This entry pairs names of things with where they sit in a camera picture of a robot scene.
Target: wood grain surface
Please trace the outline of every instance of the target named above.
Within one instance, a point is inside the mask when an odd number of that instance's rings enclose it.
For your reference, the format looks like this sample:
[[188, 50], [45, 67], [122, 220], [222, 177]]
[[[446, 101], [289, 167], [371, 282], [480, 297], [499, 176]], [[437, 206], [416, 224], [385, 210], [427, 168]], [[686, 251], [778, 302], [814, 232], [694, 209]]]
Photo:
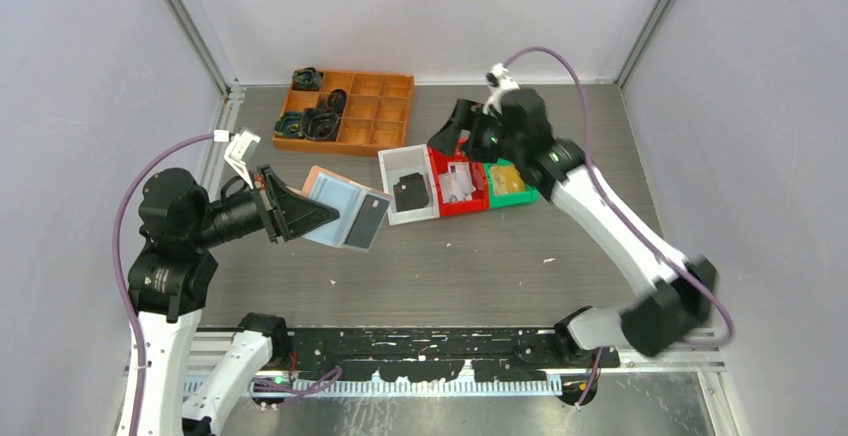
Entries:
[[[658, 230], [621, 94], [589, 86], [594, 159], [609, 184]], [[583, 115], [571, 86], [540, 86], [559, 137], [583, 144]], [[458, 97], [485, 100], [485, 86], [416, 88], [407, 145], [422, 144], [447, 120]], [[247, 91], [237, 127], [263, 137], [252, 166], [270, 164], [300, 188], [313, 165], [382, 188], [376, 158], [284, 152], [271, 129], [282, 87]], [[225, 180], [232, 173], [225, 170]], [[234, 325], [250, 311], [291, 326], [553, 325], [584, 305], [632, 300], [624, 278], [567, 215], [544, 201], [529, 206], [390, 227], [368, 254], [306, 240], [270, 244], [253, 234], [213, 250], [220, 267], [209, 288], [206, 325]]]

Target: gray floor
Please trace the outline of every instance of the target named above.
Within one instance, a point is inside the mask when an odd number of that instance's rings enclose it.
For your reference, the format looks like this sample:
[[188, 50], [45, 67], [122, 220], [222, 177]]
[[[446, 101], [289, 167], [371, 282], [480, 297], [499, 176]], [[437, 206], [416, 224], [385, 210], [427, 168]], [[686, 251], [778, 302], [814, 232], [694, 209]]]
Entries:
[[[583, 143], [570, 86], [537, 88], [559, 137]], [[407, 144], [444, 124], [457, 97], [482, 101], [484, 86], [418, 87]], [[590, 86], [594, 159], [610, 185], [658, 228], [618, 88]], [[237, 126], [263, 137], [252, 164], [270, 164], [300, 187], [312, 165], [381, 188], [376, 158], [281, 152], [270, 131], [283, 88], [251, 88]], [[226, 177], [232, 173], [227, 170]], [[220, 268], [204, 324], [233, 325], [250, 311], [294, 326], [551, 325], [588, 304], [631, 300], [615, 266], [583, 230], [544, 202], [403, 226], [384, 223], [368, 254], [309, 241], [269, 244], [255, 234], [213, 250]], [[543, 260], [556, 258], [543, 264]]]
[[224, 436], [651, 435], [714, 433], [695, 374], [610, 374], [580, 413], [554, 397], [306, 399], [278, 412], [250, 400]]

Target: yellow object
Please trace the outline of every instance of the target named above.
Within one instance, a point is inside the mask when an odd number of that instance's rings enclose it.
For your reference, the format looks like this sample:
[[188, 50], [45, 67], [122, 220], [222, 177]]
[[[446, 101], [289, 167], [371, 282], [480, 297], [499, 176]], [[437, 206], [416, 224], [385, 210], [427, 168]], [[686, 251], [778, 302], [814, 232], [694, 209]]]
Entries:
[[515, 166], [492, 166], [489, 169], [489, 174], [495, 182], [495, 196], [503, 196], [504, 194], [522, 193], [527, 187], [521, 176], [518, 175], [518, 170]]

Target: plastic bin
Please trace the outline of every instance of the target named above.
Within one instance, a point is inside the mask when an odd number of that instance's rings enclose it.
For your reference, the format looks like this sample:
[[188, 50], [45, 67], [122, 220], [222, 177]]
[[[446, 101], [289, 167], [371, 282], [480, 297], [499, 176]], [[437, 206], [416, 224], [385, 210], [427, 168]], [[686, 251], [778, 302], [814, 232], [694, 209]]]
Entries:
[[389, 208], [390, 225], [414, 223], [439, 217], [439, 204], [435, 199], [438, 190], [430, 166], [427, 146], [420, 144], [406, 148], [386, 149], [378, 152], [377, 158], [380, 161], [380, 173], [383, 177], [383, 191], [392, 195], [394, 186], [400, 178], [408, 174], [420, 173], [424, 176], [427, 196], [430, 198], [430, 204], [426, 207], [402, 212], [397, 212], [394, 198], [392, 198], [392, 205]]
[[509, 166], [511, 164], [512, 163], [505, 159], [500, 159], [495, 164], [483, 165], [486, 171], [486, 179], [489, 183], [489, 207], [491, 209], [503, 208], [506, 206], [515, 206], [518, 204], [534, 203], [539, 199], [539, 191], [536, 188], [530, 186], [528, 186], [529, 189], [527, 191], [522, 191], [520, 193], [503, 194], [500, 196], [495, 194], [495, 184], [489, 170], [492, 168], [492, 166]]
[[468, 163], [471, 169], [471, 182], [476, 191], [471, 195], [471, 201], [458, 203], [445, 203], [442, 201], [442, 188], [439, 184], [439, 175], [448, 172], [448, 163], [455, 161], [468, 162], [464, 156], [445, 156], [442, 153], [427, 148], [430, 155], [430, 165], [433, 178], [436, 182], [436, 197], [439, 200], [439, 214], [441, 217], [455, 216], [458, 214], [475, 213], [489, 209], [489, 180], [486, 178], [486, 170], [480, 163]]

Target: orange tray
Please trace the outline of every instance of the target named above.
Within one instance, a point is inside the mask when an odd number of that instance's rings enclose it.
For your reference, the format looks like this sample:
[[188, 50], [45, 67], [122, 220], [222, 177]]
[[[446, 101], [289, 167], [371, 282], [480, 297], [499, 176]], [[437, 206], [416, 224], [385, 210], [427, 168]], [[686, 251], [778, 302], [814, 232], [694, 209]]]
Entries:
[[347, 103], [335, 141], [310, 141], [272, 136], [277, 149], [312, 153], [377, 156], [378, 151], [404, 146], [409, 127], [415, 78], [408, 74], [319, 70], [319, 91], [289, 91], [280, 112], [314, 108], [331, 91], [343, 89]]

